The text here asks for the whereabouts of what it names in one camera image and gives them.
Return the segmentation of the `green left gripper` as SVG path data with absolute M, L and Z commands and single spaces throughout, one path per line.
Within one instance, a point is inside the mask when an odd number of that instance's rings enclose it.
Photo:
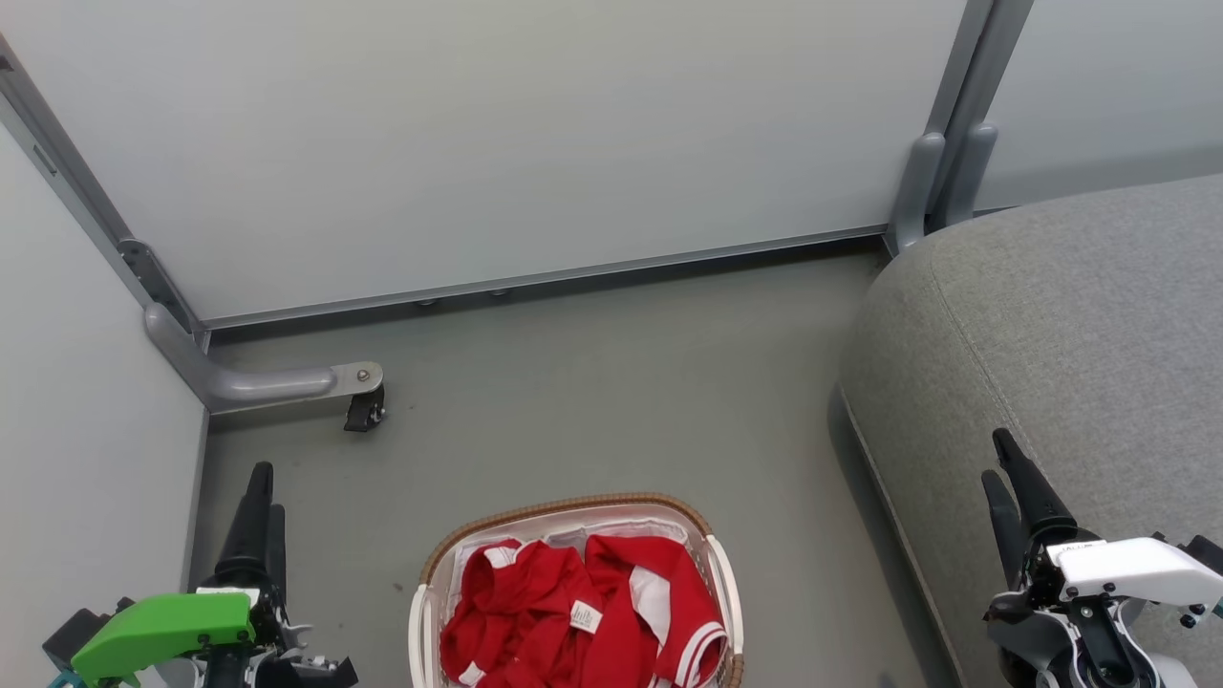
M 223 585 L 142 598 L 113 613 L 70 657 L 79 684 L 137 687 L 141 671 L 187 660 L 197 687 L 254 687 L 260 665 L 303 660 L 311 626 L 289 623 L 280 600 L 287 510 L 272 503 L 272 470 L 258 462 L 249 473 L 215 565 Z

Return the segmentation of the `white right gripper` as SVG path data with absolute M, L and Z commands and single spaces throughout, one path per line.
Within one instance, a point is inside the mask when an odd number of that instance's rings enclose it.
M 1221 613 L 1221 574 L 1188 550 L 1132 536 L 1109 543 L 1086 530 L 1008 428 L 992 433 L 1000 469 L 983 470 L 998 556 L 1010 591 L 985 622 L 1000 649 L 1022 660 L 1137 660 L 1128 624 L 1144 604 L 1177 607 L 1192 622 Z M 1029 540 L 1036 545 L 1029 554 Z

